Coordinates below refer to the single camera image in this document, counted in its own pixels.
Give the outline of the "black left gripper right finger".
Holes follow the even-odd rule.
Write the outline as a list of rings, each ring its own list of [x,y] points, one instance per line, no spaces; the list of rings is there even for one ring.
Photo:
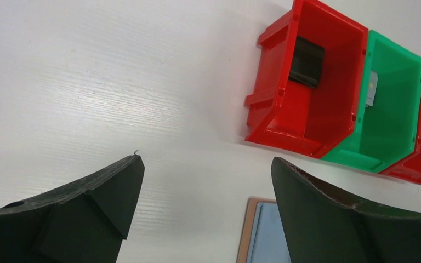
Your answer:
[[[421,213],[360,197],[280,157],[271,178],[293,262],[421,262]]]

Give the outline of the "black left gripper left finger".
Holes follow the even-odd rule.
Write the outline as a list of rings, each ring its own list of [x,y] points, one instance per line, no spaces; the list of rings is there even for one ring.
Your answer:
[[[145,167],[131,155],[0,208],[0,262],[116,262]]]

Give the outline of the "tan leather card holder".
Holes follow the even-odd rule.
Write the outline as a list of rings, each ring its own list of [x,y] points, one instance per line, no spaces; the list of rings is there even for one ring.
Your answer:
[[[236,261],[291,262],[275,200],[249,198]]]

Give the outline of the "green plastic bin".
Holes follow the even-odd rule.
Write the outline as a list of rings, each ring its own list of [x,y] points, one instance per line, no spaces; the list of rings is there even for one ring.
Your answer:
[[[378,74],[374,105],[366,107],[370,71]],[[380,173],[416,145],[421,56],[370,30],[354,131],[323,161]]]

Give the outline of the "red bin with black card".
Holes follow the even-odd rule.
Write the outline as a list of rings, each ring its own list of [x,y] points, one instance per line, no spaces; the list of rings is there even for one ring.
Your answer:
[[[259,36],[245,140],[321,158],[354,131],[368,29],[320,1],[292,9]]]

